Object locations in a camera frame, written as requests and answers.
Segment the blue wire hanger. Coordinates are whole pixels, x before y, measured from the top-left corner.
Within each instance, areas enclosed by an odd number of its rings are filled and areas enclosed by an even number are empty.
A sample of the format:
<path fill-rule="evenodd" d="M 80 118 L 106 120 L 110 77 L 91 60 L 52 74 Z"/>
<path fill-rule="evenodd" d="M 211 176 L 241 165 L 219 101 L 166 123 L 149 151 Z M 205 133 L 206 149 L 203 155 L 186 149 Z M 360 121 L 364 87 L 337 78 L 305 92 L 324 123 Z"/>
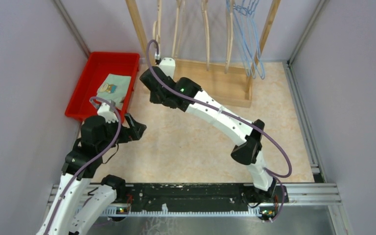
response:
<path fill-rule="evenodd" d="M 246 41 L 250 50 L 250 65 L 252 66 L 252 78 L 259 77 L 261 80 L 265 79 L 264 65 L 259 61 L 261 58 L 261 49 L 259 46 L 259 30 L 255 21 L 256 9 L 259 0 L 243 0 L 241 6 L 243 7 L 243 27 L 246 33 Z"/>
<path fill-rule="evenodd" d="M 260 56 L 259 34 L 255 22 L 258 0 L 240 0 L 233 3 L 236 43 L 246 75 L 261 76 L 255 57 Z"/>
<path fill-rule="evenodd" d="M 244 32 L 243 22 L 242 22 L 242 9 L 241 5 L 238 5 L 234 1 L 234 14 L 233 14 L 233 23 L 234 23 L 234 33 L 233 33 L 233 46 L 236 45 L 239 57 L 241 58 L 242 65 L 245 69 L 246 75 L 252 75 L 252 66 L 250 65 L 250 50 L 246 41 L 246 33 Z"/>

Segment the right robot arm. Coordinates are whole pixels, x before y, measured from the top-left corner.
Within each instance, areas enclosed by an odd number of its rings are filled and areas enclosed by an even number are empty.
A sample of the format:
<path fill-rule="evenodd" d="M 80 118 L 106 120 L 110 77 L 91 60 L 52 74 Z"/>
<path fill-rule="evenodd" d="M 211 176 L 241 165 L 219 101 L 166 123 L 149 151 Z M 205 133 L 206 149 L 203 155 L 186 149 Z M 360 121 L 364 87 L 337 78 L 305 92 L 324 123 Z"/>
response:
<path fill-rule="evenodd" d="M 235 144 L 231 157 L 247 167 L 257 198 L 268 202 L 275 196 L 276 182 L 265 170 L 262 134 L 254 129 L 264 129 L 263 121 L 241 122 L 224 115 L 223 111 L 229 110 L 209 96 L 200 85 L 186 77 L 174 81 L 157 66 L 146 70 L 140 76 L 140 81 L 150 90 L 151 103 L 193 114 L 228 136 Z"/>

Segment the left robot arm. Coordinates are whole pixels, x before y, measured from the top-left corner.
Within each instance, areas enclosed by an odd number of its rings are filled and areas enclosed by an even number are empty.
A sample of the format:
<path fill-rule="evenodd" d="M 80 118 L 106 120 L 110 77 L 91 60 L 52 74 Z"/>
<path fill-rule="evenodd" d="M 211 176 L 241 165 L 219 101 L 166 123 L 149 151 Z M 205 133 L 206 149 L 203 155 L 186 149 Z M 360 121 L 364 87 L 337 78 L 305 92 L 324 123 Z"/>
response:
<path fill-rule="evenodd" d="M 80 198 L 90 185 L 102 156 L 121 143 L 138 141 L 147 129 L 130 114 L 128 126 L 116 115 L 112 119 L 91 116 L 84 120 L 78 138 L 62 167 L 60 184 L 49 212 L 37 232 L 39 235 L 85 235 L 101 213 L 113 202 L 130 203 L 126 181 L 115 175 L 105 176 L 80 211 Z"/>

